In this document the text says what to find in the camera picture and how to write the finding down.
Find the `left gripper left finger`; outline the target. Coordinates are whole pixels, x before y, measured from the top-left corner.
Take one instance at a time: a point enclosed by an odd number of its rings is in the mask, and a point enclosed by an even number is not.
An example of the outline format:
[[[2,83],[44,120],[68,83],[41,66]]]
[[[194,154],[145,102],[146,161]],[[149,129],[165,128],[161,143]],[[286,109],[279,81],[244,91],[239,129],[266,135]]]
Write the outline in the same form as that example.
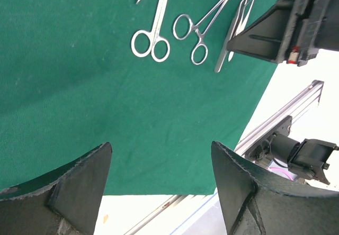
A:
[[[1,234],[93,234],[111,166],[103,143],[79,158],[1,191]]]

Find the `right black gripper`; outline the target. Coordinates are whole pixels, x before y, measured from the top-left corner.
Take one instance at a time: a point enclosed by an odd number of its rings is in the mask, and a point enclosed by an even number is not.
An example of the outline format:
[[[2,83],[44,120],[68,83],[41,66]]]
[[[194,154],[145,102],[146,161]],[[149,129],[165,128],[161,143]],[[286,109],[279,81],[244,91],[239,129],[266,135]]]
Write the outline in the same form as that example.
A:
[[[281,63],[287,31],[286,63],[304,66],[320,49],[338,51],[338,0],[277,2],[240,34],[227,49],[257,59]]]

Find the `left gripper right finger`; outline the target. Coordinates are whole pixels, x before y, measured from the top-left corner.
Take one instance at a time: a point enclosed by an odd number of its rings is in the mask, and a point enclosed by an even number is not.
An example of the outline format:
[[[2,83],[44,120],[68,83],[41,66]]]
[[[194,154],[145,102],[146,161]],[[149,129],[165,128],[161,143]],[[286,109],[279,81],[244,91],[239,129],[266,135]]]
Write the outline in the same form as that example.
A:
[[[338,192],[283,178],[212,142],[227,234],[338,234]]]

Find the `steel scalpel handle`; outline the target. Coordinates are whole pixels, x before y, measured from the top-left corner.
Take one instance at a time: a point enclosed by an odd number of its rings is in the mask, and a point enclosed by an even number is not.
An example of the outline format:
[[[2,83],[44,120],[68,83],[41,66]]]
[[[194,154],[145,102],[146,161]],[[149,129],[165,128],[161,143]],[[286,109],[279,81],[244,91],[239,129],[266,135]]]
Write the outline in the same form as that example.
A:
[[[238,9],[235,13],[235,16],[230,24],[230,27],[228,29],[228,33],[225,37],[223,46],[222,46],[222,50],[220,52],[218,61],[216,63],[216,66],[214,68],[214,72],[215,73],[219,73],[222,69],[222,66],[224,64],[224,61],[226,59],[226,55],[229,53],[228,56],[228,62],[230,62],[233,58],[234,52],[229,52],[229,50],[227,49],[227,44],[228,42],[234,38],[235,36],[237,36],[238,34],[240,34],[248,21],[249,15],[251,13],[253,4],[254,4],[255,0],[241,0]]]

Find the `steel hemostat forceps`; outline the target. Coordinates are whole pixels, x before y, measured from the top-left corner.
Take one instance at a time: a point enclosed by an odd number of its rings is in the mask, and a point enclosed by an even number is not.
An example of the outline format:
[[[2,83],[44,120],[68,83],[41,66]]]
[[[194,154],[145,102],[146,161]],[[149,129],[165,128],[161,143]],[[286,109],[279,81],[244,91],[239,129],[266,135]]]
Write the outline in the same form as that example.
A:
[[[205,62],[209,50],[207,45],[204,42],[205,36],[207,35],[208,31],[210,30],[211,26],[214,24],[216,18],[219,16],[223,8],[226,6],[229,0],[219,0],[215,3],[215,5],[197,22],[194,23],[192,17],[188,14],[180,14],[174,21],[173,24],[173,36],[177,40],[185,40],[191,33],[195,33],[197,35],[197,43],[195,44],[194,48],[191,51],[191,62],[198,66]],[[176,29],[177,24],[182,19],[187,20],[188,22],[188,30],[185,35],[179,35]],[[197,50],[200,48],[204,49],[204,56],[199,61],[196,61],[194,56]]]

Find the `steel surgical scissors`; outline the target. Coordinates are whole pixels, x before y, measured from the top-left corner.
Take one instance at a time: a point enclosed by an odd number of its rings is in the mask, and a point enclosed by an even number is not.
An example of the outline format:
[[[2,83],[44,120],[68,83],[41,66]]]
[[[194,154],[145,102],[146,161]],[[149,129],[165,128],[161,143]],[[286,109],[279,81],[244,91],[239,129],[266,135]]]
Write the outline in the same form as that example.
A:
[[[153,25],[150,31],[138,30],[132,36],[131,50],[132,50],[132,53],[136,57],[143,58],[151,54],[154,61],[164,62],[170,55],[170,43],[168,42],[166,38],[163,38],[160,36],[160,30],[161,30],[162,22],[163,22],[165,11],[166,11],[167,1],[168,0],[158,0]],[[141,34],[145,35],[149,40],[149,47],[143,53],[137,51],[135,47],[136,38]],[[166,54],[162,58],[158,58],[155,55],[155,47],[159,42],[165,42],[166,44]]]

